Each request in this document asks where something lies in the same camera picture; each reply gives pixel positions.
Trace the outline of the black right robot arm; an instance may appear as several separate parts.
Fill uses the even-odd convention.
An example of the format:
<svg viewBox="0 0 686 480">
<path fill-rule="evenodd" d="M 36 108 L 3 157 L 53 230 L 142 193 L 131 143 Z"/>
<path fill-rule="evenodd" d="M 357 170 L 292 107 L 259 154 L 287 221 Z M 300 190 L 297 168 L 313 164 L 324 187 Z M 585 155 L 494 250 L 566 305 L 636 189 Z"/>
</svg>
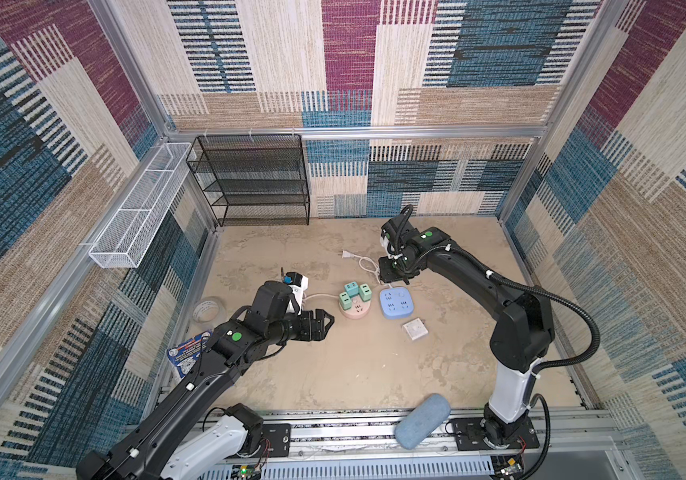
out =
<svg viewBox="0 0 686 480">
<path fill-rule="evenodd" d="M 490 349 L 497 360 L 496 384 L 485 405 L 482 431 L 492 448 L 506 448 L 529 420 L 534 385 L 541 371 L 580 364 L 598 351 L 599 326 L 576 303 L 537 286 L 513 281 L 485 265 L 439 228 L 415 228 L 408 205 L 381 227 L 380 242 L 386 255 L 379 259 L 380 279 L 408 283 L 431 270 L 468 294 L 495 321 Z M 590 332 L 588 347 L 579 354 L 547 361 L 554 342 L 552 305 L 577 314 Z"/>
</svg>

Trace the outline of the blue printed booklet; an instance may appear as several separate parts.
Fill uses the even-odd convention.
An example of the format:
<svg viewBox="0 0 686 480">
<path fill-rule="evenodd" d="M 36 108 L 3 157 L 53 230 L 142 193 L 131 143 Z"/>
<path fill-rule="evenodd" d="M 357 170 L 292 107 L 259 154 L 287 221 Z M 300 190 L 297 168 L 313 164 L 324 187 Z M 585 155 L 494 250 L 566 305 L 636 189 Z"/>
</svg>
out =
<svg viewBox="0 0 686 480">
<path fill-rule="evenodd" d="M 167 350 L 167 359 L 176 382 L 180 382 L 196 364 L 210 336 L 211 331 L 205 330 Z"/>
</svg>

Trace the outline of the teal plug adapter cube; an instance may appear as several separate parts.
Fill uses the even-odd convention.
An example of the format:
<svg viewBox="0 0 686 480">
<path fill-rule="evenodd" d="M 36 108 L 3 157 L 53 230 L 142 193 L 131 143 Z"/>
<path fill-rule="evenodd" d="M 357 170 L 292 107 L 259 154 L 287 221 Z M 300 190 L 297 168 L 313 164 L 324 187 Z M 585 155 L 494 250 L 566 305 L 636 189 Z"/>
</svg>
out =
<svg viewBox="0 0 686 480">
<path fill-rule="evenodd" d="M 360 285 L 357 282 L 351 282 L 344 285 L 345 291 L 349 297 L 360 295 Z"/>
</svg>

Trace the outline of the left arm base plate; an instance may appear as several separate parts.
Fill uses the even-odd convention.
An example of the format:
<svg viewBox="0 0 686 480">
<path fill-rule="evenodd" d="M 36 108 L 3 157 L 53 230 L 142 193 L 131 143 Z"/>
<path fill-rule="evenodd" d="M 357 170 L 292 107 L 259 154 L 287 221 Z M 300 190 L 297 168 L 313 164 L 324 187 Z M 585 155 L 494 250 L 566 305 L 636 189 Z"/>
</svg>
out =
<svg viewBox="0 0 686 480">
<path fill-rule="evenodd" d="M 225 460 L 288 457 L 291 433 L 290 423 L 268 423 L 248 429 L 244 445 Z"/>
</svg>

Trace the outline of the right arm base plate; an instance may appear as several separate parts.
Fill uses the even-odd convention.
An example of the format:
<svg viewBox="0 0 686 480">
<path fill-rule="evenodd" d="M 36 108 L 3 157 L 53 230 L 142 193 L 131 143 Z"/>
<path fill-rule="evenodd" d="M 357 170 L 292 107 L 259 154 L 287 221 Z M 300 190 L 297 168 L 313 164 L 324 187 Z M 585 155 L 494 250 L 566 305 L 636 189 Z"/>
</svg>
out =
<svg viewBox="0 0 686 480">
<path fill-rule="evenodd" d="M 455 418 L 448 422 L 448 432 L 459 451 L 527 450 L 541 446 L 532 421 L 523 417 L 514 423 L 500 423 L 483 417 Z"/>
</svg>

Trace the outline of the clear tape roll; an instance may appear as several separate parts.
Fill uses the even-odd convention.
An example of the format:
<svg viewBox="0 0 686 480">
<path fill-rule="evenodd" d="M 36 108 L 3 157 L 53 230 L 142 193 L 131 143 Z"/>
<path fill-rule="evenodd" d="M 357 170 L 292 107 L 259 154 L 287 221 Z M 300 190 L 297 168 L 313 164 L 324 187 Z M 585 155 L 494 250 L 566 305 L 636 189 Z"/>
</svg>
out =
<svg viewBox="0 0 686 480">
<path fill-rule="evenodd" d="M 203 329 L 214 328 L 226 319 L 227 312 L 224 303 L 215 296 L 202 298 L 193 310 L 193 322 Z"/>
</svg>

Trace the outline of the green plug adapter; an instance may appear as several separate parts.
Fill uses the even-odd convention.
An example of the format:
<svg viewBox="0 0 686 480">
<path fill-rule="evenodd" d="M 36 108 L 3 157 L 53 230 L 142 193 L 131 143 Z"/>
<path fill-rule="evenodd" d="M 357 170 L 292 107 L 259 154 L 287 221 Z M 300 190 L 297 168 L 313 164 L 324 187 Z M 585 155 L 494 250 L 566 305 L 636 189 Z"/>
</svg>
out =
<svg viewBox="0 0 686 480">
<path fill-rule="evenodd" d="M 339 304 L 343 311 L 348 311 L 353 307 L 353 300 L 347 292 L 341 292 L 339 294 Z"/>
</svg>

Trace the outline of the blue square power strip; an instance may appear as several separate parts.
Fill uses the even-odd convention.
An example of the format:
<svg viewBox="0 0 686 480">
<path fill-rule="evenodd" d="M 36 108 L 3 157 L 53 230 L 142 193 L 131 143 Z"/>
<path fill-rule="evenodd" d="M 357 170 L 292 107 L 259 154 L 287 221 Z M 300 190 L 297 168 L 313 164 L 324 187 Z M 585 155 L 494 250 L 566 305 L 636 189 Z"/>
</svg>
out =
<svg viewBox="0 0 686 480">
<path fill-rule="evenodd" d="M 386 319 L 399 320 L 414 313 L 414 302 L 406 287 L 389 287 L 379 294 L 381 310 Z"/>
</svg>

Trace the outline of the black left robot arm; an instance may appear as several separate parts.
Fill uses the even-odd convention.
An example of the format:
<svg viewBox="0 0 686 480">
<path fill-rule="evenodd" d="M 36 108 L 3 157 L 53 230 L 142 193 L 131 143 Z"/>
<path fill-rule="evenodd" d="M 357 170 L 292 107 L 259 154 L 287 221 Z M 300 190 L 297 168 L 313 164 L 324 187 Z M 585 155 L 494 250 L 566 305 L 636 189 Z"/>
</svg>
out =
<svg viewBox="0 0 686 480">
<path fill-rule="evenodd" d="M 187 437 L 212 404 L 271 346 L 326 338 L 335 323 L 323 309 L 301 308 L 292 287 L 269 280 L 253 302 L 216 327 L 194 366 L 167 397 L 106 454 L 88 453 L 80 479 L 196 479 L 216 462 L 252 455 L 261 442 L 262 418 L 248 407 L 228 408 L 193 440 Z"/>
</svg>

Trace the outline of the green plug adapter cube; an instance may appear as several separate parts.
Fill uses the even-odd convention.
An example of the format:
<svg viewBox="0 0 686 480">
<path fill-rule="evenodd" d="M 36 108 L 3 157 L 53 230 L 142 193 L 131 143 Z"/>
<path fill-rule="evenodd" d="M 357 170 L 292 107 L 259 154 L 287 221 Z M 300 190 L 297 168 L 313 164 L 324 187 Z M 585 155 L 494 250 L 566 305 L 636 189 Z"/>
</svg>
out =
<svg viewBox="0 0 686 480">
<path fill-rule="evenodd" d="M 369 302 L 372 299 L 373 292 L 368 284 L 359 285 L 359 296 L 363 302 Z"/>
</svg>

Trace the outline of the white square adapter cube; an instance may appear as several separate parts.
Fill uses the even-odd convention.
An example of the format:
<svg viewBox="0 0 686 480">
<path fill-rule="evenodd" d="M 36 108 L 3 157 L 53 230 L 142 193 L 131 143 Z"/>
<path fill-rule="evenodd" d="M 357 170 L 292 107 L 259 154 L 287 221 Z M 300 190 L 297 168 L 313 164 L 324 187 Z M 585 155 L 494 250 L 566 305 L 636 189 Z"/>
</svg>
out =
<svg viewBox="0 0 686 480">
<path fill-rule="evenodd" d="M 429 334 L 425 323 L 420 318 L 410 320 L 403 324 L 402 327 L 412 341 L 422 339 Z"/>
</svg>

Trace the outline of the pink round power strip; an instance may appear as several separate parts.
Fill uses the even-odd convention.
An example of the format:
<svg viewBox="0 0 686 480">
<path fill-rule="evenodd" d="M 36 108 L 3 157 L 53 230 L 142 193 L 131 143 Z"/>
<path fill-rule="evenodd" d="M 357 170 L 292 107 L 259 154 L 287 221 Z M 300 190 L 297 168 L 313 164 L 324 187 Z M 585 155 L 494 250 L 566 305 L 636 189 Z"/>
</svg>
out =
<svg viewBox="0 0 686 480">
<path fill-rule="evenodd" d="M 349 309 L 341 309 L 341 313 L 348 319 L 359 320 L 366 317 L 371 310 L 372 301 L 362 301 L 360 297 L 355 297 Z"/>
</svg>

